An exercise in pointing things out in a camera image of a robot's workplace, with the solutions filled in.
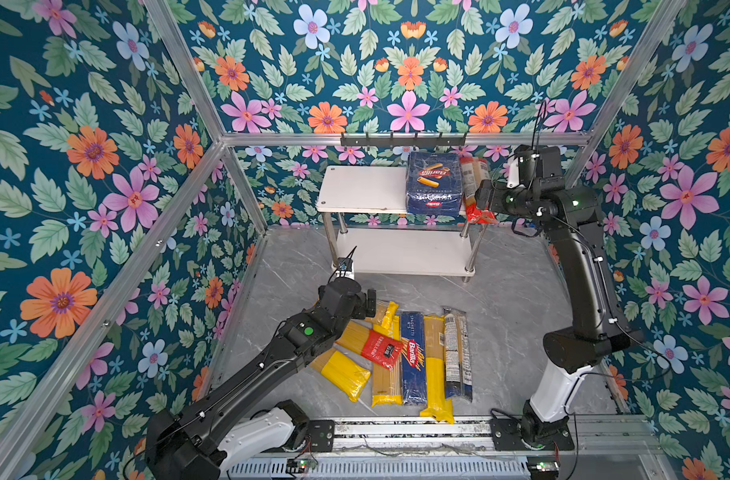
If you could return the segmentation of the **red-edged spaghetti bag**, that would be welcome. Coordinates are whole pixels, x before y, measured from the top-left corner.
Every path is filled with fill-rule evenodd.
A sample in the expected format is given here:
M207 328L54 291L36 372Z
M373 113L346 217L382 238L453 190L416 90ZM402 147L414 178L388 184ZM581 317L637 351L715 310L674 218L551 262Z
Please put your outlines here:
M498 223L495 215L488 210L477 207L476 191L483 180L490 179L490 170L484 158L461 157L460 168L462 174L464 207L466 218L471 224L495 225Z

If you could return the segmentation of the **red spaghetti bag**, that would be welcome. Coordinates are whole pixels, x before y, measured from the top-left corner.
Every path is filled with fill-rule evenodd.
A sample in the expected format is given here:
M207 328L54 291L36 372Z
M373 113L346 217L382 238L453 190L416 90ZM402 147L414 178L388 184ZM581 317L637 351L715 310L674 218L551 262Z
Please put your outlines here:
M336 344L388 370L394 369L403 350L400 340L387 337L356 322L350 322L346 326Z

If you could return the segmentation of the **blue Barilla pasta bag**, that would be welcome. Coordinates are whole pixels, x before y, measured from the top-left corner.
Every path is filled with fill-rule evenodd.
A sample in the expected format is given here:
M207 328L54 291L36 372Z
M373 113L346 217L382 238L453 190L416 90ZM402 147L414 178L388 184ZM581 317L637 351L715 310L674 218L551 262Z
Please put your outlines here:
M458 216L463 203L460 158L455 152L411 152L406 209L410 214Z

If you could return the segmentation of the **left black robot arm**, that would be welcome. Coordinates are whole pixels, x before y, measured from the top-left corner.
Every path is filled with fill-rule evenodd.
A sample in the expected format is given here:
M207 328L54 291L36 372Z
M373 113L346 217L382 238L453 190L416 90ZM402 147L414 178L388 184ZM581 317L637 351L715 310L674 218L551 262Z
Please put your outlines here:
M351 256L337 260L315 304L282 322L271 341L237 373L178 413L147 426L143 460L157 479L218 479L264 451L298 447L309 419L292 401L255 418L251 409L328 352L353 319L376 311L376 293L355 280Z

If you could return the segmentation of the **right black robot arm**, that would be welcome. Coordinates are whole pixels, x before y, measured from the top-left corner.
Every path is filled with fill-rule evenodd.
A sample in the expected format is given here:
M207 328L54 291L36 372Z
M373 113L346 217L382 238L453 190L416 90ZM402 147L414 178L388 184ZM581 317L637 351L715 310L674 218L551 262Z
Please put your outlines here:
M590 187L567 185L558 148L517 147L505 180L482 181L475 199L492 213L532 221L562 267L572 323L544 335L548 363L519 420L523 443L540 449L567 434L568 408L585 378L644 336L630 327L613 289L599 198Z

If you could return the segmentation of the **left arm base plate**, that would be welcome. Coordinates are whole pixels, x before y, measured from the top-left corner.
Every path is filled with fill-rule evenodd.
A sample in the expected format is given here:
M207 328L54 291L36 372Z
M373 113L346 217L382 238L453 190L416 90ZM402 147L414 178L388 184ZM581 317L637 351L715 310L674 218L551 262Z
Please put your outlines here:
M333 450L336 422L330 419L302 422L294 430L291 451L328 453Z

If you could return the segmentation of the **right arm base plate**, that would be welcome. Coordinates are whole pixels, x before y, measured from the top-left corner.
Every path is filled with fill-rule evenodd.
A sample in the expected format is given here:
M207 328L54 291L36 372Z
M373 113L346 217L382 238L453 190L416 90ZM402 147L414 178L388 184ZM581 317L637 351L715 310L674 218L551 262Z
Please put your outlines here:
M524 439L520 421L508 417L494 417L489 421L491 438L497 451L574 451L576 444L568 426L568 419L548 427L540 439L528 442Z

